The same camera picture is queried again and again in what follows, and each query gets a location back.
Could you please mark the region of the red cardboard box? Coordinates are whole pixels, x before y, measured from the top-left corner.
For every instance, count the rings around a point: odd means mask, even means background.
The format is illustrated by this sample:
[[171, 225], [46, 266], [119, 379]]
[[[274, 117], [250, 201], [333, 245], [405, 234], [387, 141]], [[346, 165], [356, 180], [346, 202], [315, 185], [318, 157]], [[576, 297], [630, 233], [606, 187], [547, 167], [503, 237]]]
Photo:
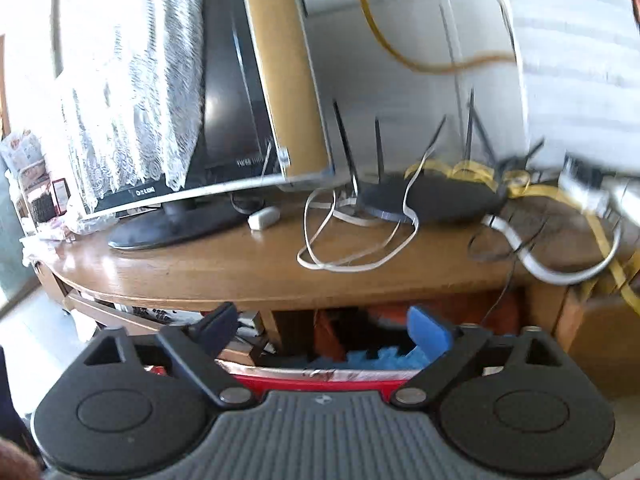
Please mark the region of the red cardboard box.
[[254, 401], [270, 391], [374, 391], [388, 401], [396, 390], [421, 373], [422, 370], [285, 370], [218, 361], [212, 390], [219, 399], [224, 390], [246, 390]]

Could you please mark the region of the blue foam mat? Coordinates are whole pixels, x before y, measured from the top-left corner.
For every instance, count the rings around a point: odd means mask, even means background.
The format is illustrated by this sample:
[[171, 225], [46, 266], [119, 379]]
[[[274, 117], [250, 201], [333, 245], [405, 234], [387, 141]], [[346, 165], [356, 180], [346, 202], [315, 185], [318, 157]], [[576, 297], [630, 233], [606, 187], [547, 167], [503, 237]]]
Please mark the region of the blue foam mat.
[[401, 354], [398, 347], [386, 347], [376, 351], [352, 351], [346, 360], [338, 362], [327, 356], [312, 360], [292, 359], [283, 364], [296, 370], [422, 370], [433, 363], [419, 347]]

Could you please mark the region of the wooden tv stand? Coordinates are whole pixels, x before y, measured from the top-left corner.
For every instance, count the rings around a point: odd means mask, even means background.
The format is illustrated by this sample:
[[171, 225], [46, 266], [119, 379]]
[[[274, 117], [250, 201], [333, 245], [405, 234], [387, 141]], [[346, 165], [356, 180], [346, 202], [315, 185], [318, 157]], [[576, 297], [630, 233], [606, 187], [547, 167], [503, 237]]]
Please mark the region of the wooden tv stand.
[[503, 250], [504, 238], [479, 224], [396, 230], [390, 224], [358, 228], [331, 222], [317, 240], [322, 258], [334, 260], [390, 238], [402, 252], [378, 269], [332, 273], [303, 268], [302, 216], [288, 214], [262, 232], [238, 226], [183, 244], [118, 252], [97, 232], [72, 242], [47, 244], [39, 263], [67, 287], [110, 304], [206, 312], [225, 301], [262, 314], [280, 347], [292, 344], [291, 312], [386, 304], [454, 302], [464, 298], [498, 307], [518, 303], [521, 326], [537, 325], [554, 336], [567, 287], [537, 281], [520, 266], [488, 262], [484, 250]]

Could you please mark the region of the wooden side cabinet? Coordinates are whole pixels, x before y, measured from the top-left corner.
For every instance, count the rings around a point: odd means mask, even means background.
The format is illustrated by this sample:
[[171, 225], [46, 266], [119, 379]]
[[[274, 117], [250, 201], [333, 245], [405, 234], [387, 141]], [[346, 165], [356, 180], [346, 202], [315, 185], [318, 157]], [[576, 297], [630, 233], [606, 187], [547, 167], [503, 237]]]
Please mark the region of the wooden side cabinet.
[[554, 328], [561, 348], [610, 398], [639, 393], [640, 318], [617, 296], [582, 301], [570, 289]]

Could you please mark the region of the small white adapter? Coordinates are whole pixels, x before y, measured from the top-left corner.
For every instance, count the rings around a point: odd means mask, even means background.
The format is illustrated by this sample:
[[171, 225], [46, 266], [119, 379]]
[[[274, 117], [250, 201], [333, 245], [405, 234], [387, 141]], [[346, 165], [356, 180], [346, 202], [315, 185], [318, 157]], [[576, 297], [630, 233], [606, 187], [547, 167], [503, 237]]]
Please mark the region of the small white adapter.
[[281, 219], [281, 211], [276, 206], [264, 207], [247, 218], [251, 231], [265, 231]]

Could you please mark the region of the black wifi router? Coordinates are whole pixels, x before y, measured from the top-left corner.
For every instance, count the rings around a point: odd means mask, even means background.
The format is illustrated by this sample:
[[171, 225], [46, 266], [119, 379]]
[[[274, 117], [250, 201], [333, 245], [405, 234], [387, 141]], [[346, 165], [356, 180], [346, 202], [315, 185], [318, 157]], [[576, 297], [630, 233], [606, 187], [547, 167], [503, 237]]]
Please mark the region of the black wifi router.
[[358, 176], [340, 108], [333, 105], [356, 211], [388, 221], [410, 223], [406, 208], [422, 224], [459, 223], [498, 214], [508, 199], [506, 179], [511, 171], [524, 170], [529, 159], [544, 146], [539, 141], [526, 154], [498, 159], [480, 113], [475, 94], [468, 103], [463, 158], [452, 167], [428, 158], [419, 169], [405, 174], [385, 171], [380, 122], [374, 122], [378, 180], [364, 182]]

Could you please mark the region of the black flat screen television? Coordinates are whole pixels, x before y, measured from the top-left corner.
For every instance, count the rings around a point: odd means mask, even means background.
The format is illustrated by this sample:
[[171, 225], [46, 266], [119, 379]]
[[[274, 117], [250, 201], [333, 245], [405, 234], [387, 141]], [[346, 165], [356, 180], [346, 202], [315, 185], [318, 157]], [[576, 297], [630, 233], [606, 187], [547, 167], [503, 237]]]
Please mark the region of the black flat screen television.
[[98, 211], [143, 208], [119, 222], [108, 244], [121, 252], [165, 247], [232, 229], [262, 204], [236, 194], [285, 181], [262, 91], [244, 0], [204, 0], [202, 125], [186, 184], [171, 191], [160, 181], [107, 195]]

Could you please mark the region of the white power strip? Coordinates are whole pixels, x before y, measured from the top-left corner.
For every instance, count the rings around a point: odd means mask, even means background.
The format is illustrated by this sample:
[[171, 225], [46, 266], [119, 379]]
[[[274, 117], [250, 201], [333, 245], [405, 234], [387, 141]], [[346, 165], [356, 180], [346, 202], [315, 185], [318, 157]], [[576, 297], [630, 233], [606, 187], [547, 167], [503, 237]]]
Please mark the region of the white power strip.
[[583, 211], [600, 218], [615, 212], [639, 224], [638, 178], [612, 174], [588, 159], [567, 154], [558, 185]]

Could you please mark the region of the white lace cloth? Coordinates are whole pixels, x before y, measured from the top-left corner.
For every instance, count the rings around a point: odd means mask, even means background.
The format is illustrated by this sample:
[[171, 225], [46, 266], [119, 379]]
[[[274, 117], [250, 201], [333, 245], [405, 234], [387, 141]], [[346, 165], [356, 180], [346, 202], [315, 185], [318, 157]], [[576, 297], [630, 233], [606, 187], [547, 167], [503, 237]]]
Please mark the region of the white lace cloth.
[[202, 125], [203, 0], [60, 0], [58, 33], [63, 131], [85, 210], [146, 182], [181, 190]]

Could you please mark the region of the brown cardboard panel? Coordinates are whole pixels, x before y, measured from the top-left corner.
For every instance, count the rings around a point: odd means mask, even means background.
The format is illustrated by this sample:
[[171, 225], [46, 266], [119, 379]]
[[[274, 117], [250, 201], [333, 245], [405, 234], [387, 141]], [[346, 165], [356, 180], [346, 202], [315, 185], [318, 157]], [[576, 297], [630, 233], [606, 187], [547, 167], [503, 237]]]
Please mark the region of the brown cardboard panel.
[[299, 0], [244, 0], [262, 91], [285, 181], [331, 168]]

